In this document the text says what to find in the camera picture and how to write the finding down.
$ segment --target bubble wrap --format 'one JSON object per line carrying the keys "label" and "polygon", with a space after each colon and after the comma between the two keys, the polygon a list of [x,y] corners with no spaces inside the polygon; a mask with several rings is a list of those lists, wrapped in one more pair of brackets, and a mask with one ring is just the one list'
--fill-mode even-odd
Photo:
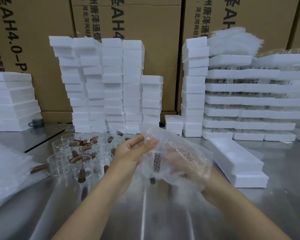
{"label": "bubble wrap", "polygon": [[172,185],[203,190],[212,167],[211,152],[203,146],[151,124],[140,124],[144,142],[153,138],[158,145],[141,158],[145,177],[163,179]]}

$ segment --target black mug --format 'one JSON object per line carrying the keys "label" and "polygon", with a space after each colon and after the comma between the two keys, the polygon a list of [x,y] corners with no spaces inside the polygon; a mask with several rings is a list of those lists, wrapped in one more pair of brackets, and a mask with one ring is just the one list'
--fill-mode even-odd
{"label": "black mug", "polygon": [[34,128],[44,127],[44,119],[42,119],[42,118],[33,119],[32,122],[30,122],[28,125],[31,126],[31,127],[34,127]]}

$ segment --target cardboard box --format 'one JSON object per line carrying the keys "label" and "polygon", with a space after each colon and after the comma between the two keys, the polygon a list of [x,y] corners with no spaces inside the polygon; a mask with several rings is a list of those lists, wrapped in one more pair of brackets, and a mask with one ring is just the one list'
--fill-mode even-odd
{"label": "cardboard box", "polygon": [[69,0],[0,0],[0,70],[32,75],[43,114],[72,110],[49,36],[74,37]]}
{"label": "cardboard box", "polygon": [[[186,39],[210,36],[212,31],[245,27],[264,39],[259,52],[286,48],[299,0],[185,0],[180,33]],[[179,58],[176,110],[180,112],[183,70]]]}
{"label": "cardboard box", "polygon": [[143,74],[164,77],[162,109],[174,110],[181,0],[71,1],[78,37],[142,40]]}

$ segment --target metal table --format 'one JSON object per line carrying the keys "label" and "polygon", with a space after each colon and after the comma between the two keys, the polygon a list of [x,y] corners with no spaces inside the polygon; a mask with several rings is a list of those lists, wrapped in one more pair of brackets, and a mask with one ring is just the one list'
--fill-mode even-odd
{"label": "metal table", "polygon": [[[51,141],[28,152],[38,162],[52,154]],[[188,138],[205,145],[203,138]],[[300,141],[236,141],[264,153],[266,189],[240,189],[292,239],[300,240]],[[99,181],[92,175],[79,184],[71,174],[49,176],[16,194],[0,208],[0,239],[51,239]],[[151,185],[137,169],[131,186],[109,217],[101,239],[179,240],[238,239],[233,225],[200,193],[171,186]]]}
{"label": "metal table", "polygon": [[42,128],[30,128],[22,132],[0,132],[0,142],[13,149],[26,152],[45,140],[56,136],[66,129],[68,124],[45,124]]}

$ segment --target hand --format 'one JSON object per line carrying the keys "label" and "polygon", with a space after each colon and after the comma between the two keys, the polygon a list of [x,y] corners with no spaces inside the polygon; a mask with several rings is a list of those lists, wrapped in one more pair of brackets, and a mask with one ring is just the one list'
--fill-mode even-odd
{"label": "hand", "polygon": [[105,176],[111,175],[120,182],[119,195],[129,188],[132,176],[140,163],[140,157],[156,147],[157,144],[156,139],[144,143],[143,135],[139,134],[118,145]]}

